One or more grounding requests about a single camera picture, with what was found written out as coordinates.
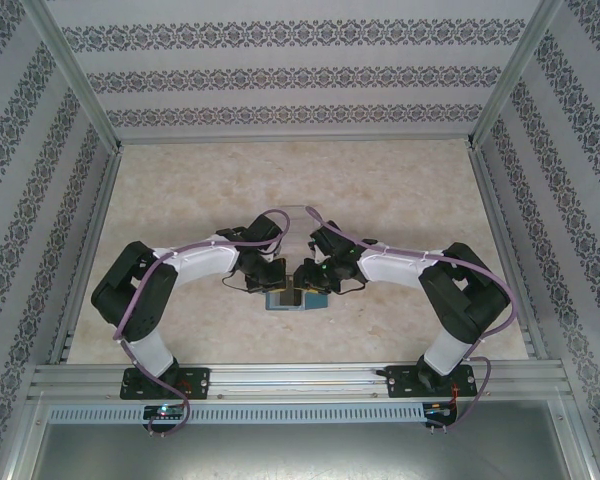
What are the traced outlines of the long aluminium mounting rail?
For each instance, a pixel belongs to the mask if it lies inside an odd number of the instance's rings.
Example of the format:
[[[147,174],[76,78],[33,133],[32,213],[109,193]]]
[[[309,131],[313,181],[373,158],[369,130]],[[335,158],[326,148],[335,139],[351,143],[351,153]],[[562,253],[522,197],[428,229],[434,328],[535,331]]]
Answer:
[[[468,363],[482,399],[553,400],[573,397],[559,360],[483,360]],[[209,403],[361,403],[389,401],[389,364],[215,364],[209,365]],[[120,400],[124,365],[40,365],[25,399],[47,403],[115,403]]]

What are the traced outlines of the aluminium frame post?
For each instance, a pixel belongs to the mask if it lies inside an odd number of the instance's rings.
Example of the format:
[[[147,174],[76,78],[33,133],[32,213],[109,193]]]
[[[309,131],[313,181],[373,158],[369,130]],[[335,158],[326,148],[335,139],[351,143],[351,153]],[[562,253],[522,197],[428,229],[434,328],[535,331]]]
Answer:
[[[20,2],[52,54],[68,85],[85,110],[100,139],[110,151],[118,150],[121,140],[101,106],[62,29],[49,10],[46,0],[20,0]]]
[[[539,0],[518,44],[496,82],[493,92],[484,105],[476,125],[468,135],[467,147],[470,150],[479,146],[490,132],[562,4],[563,0]]]

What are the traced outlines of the clear acrylic card box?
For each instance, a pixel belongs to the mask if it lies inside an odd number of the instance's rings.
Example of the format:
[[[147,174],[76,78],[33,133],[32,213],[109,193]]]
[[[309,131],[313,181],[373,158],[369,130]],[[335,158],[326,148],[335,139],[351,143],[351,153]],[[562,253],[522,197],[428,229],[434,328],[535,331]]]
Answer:
[[[305,258],[313,258],[314,252],[309,246],[313,241],[311,234],[321,225],[306,211],[305,205],[284,205],[280,207],[290,219],[290,226],[284,236],[280,254],[288,263],[302,264]]]

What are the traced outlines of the aluminium side rail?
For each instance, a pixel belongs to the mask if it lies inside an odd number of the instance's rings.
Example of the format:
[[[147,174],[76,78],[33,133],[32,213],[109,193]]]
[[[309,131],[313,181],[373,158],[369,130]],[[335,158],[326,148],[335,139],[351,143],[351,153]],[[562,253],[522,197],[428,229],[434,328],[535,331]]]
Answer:
[[[81,250],[76,257],[77,264],[70,278],[69,289],[63,300],[45,364],[54,365],[62,361],[66,340],[78,322],[123,153],[124,146],[119,145],[102,172],[97,196],[85,227]]]
[[[515,257],[515,251],[508,234],[505,218],[502,214],[483,156],[480,151],[471,145],[467,147],[467,151],[505,279],[516,297],[518,322],[527,353],[531,358],[548,360],[551,356],[542,339],[532,304],[527,295],[527,289]]]

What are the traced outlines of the grey metal sheet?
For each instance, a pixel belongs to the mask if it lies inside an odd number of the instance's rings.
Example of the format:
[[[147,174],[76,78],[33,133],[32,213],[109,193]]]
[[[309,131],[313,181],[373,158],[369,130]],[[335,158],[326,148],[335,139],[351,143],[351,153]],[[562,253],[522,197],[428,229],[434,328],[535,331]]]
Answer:
[[[414,424],[51,426],[34,480],[570,480],[548,436],[433,435]]]

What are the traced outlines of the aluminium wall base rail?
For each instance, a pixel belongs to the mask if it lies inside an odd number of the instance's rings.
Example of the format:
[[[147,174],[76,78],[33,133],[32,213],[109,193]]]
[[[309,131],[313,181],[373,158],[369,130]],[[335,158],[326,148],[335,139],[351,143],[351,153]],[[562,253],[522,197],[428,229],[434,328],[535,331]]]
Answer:
[[[282,142],[357,142],[357,141],[438,141],[470,140],[469,134],[458,133],[393,133],[393,134],[326,134],[326,135],[224,135],[186,137],[146,137],[121,139],[122,146],[167,145],[167,144],[223,144],[223,143],[282,143]]]

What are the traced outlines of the teal leather card holder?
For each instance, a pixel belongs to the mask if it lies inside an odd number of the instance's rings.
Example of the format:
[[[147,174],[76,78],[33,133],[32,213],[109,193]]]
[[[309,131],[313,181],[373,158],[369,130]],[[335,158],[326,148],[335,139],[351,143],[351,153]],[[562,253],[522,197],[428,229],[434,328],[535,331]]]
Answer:
[[[267,311],[307,311],[328,307],[328,296],[295,287],[265,294]]]

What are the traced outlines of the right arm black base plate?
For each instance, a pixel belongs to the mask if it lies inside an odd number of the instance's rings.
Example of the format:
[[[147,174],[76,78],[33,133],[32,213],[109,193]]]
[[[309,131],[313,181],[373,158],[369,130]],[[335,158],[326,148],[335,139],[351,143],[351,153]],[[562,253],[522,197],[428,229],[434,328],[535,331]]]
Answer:
[[[440,376],[426,364],[389,365],[376,373],[386,378],[390,398],[475,397],[477,386],[469,365],[457,366],[449,375]]]

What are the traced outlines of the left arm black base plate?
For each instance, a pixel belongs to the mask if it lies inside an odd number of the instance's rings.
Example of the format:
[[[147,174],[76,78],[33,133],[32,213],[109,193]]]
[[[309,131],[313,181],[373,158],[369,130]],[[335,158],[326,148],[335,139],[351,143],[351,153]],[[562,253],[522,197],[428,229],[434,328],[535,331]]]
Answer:
[[[190,400],[204,400],[210,383],[210,370],[172,365],[159,379],[182,392]],[[177,399],[170,390],[149,380],[137,368],[124,371],[119,396],[122,400]]]

